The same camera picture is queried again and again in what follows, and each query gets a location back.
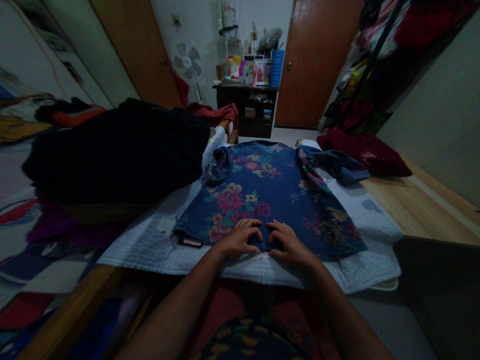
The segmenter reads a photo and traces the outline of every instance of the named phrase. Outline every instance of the wooden bed frame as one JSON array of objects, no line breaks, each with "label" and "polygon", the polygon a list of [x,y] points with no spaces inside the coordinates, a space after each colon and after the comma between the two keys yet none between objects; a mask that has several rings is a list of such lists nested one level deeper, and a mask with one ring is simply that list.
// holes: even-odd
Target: wooden bed frame
[{"label": "wooden bed frame", "polygon": [[[222,123],[228,142],[238,143],[238,124]],[[371,196],[390,214],[406,238],[444,241],[480,246],[478,208],[442,185],[418,166],[407,161],[414,176],[362,182]],[[90,320],[114,287],[138,270],[96,265],[41,331],[20,353],[18,359],[62,359],[78,341]],[[136,332],[152,300],[147,297],[131,322],[127,340]]]}]

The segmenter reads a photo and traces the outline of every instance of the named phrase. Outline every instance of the hand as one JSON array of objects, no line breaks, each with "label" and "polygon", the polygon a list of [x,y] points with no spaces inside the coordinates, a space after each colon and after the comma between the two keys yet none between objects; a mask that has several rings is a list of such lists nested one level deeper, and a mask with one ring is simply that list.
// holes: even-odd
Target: hand
[{"label": "hand", "polygon": [[225,258],[239,257],[242,254],[260,254],[260,249],[248,245],[249,236],[256,234],[259,241],[263,241],[262,233],[257,226],[262,222],[257,219],[242,219],[227,236],[217,242],[213,248],[220,250]]},{"label": "hand", "polygon": [[283,251],[270,250],[271,257],[302,268],[311,268],[318,264],[319,258],[300,241],[295,231],[286,223],[274,220],[266,225],[274,229],[268,238],[268,243],[271,244],[274,239],[278,239],[283,245]]}]

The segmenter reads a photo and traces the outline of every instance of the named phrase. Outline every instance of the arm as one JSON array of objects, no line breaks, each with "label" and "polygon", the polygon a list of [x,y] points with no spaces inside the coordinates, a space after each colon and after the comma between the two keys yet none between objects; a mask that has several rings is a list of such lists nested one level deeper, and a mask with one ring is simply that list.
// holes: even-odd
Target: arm
[{"label": "arm", "polygon": [[259,254],[260,250],[247,245],[262,222],[240,220],[232,232],[215,244],[195,265],[192,271],[157,306],[140,327],[134,338],[119,353],[118,359],[177,359],[202,310],[212,282],[228,257]]},{"label": "arm", "polygon": [[270,255],[298,265],[313,276],[328,324],[340,355],[346,359],[393,359],[383,342],[352,305],[325,265],[299,240],[292,228],[284,223],[269,222],[274,231],[268,238],[281,241],[283,251],[271,250]]}]

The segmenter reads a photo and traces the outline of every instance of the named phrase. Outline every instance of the wooden door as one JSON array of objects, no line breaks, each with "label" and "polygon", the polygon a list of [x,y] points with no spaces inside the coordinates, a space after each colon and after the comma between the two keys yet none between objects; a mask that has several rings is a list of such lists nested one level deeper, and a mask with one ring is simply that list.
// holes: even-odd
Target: wooden door
[{"label": "wooden door", "polygon": [[357,33],[363,5],[362,0],[294,2],[275,126],[317,127]]},{"label": "wooden door", "polygon": [[90,0],[140,98],[183,107],[150,0]]}]

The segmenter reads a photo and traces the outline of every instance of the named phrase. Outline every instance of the cabinet drawer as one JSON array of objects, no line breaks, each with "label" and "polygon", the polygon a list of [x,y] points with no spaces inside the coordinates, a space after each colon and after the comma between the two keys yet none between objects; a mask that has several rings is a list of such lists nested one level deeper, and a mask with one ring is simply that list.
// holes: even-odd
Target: cabinet drawer
[{"label": "cabinet drawer", "polygon": [[272,134],[271,123],[258,123],[251,121],[240,121],[238,124],[238,136],[249,138],[270,139]]}]

